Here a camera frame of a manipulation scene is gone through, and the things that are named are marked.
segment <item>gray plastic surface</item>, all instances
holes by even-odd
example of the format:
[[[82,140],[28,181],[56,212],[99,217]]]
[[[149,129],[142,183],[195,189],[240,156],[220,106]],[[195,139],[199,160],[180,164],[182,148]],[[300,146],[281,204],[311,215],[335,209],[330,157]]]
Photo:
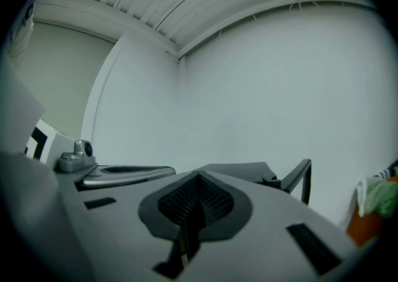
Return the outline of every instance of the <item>gray plastic surface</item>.
[[[62,172],[74,172],[95,164],[95,157],[88,157],[84,154],[63,153],[58,160]]]
[[[265,162],[250,162],[247,164],[209,164],[195,170],[217,172],[218,174],[237,177],[257,184],[262,184],[264,180],[270,181],[273,177],[276,178],[274,172]]]
[[[107,166],[98,166],[93,169],[84,179],[82,185],[90,188],[125,186],[138,182],[153,181],[159,178],[175,175],[175,170],[170,167],[154,169],[150,171],[134,171],[109,173],[103,172]]]
[[[24,156],[0,155],[0,162],[3,170],[11,171],[0,177],[1,194],[19,234],[66,280],[170,281],[153,268],[167,260],[172,243],[153,237],[137,209],[144,197],[189,173],[78,192],[75,181],[81,174],[55,176]],[[341,259],[355,251],[343,231],[287,193],[209,174],[244,192],[252,202],[252,215],[232,239],[201,243],[176,281],[315,280],[317,272],[286,230],[293,223],[305,223]],[[116,202],[86,208],[86,201],[104,197]]]
[[[164,279],[152,269],[167,260],[172,244],[149,233],[137,208],[148,194],[187,174],[83,192],[77,192],[67,175],[58,176],[68,213],[99,280],[127,281],[127,276],[136,276],[135,265],[141,269],[141,279],[141,274],[152,281]],[[355,251],[345,232],[287,193],[235,177],[209,174],[247,194],[253,213],[232,239],[202,243],[176,281],[315,280],[317,272],[286,230],[297,222],[305,223],[338,257],[344,259]],[[93,210],[84,206],[84,201],[103,197],[112,197],[116,203]]]

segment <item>black grille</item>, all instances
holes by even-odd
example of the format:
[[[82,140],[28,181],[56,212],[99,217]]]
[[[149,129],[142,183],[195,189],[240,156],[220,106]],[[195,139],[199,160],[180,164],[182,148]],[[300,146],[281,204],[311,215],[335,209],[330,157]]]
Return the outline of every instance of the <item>black grille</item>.
[[[159,210],[173,223],[183,224],[197,203],[205,214],[206,226],[228,215],[234,205],[232,196],[201,175],[159,200]]]

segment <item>white wall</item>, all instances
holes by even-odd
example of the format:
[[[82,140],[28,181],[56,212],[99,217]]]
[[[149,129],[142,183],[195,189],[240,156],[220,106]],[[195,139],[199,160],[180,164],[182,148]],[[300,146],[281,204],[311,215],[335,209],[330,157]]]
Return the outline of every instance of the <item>white wall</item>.
[[[276,11],[187,57],[178,171],[313,161],[310,206],[338,223],[358,181],[398,157],[398,59],[375,14]]]
[[[88,95],[113,46],[88,34],[35,23],[19,73],[46,107],[46,122],[80,138]]]
[[[96,87],[101,84],[92,134],[97,161],[174,166],[178,64],[138,37],[122,37],[108,58],[104,67],[110,69],[101,69],[108,70],[106,81],[96,81]]]

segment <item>black mesh vent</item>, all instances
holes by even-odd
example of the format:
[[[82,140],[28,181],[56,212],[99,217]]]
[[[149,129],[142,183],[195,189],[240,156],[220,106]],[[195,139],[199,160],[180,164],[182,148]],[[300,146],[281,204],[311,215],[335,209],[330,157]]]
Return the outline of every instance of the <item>black mesh vent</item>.
[[[155,237],[174,241],[169,258],[155,271],[176,278],[205,241],[227,240],[248,222],[252,205],[246,194],[209,174],[193,172],[140,203],[138,214]]]
[[[137,166],[113,166],[102,168],[101,171],[108,174],[119,174],[123,172],[139,172],[139,171],[151,171],[160,169],[159,167],[137,167]]]
[[[197,203],[205,214],[206,226],[228,215],[234,205],[232,196],[198,175],[159,200],[159,210],[172,222],[181,225]]]

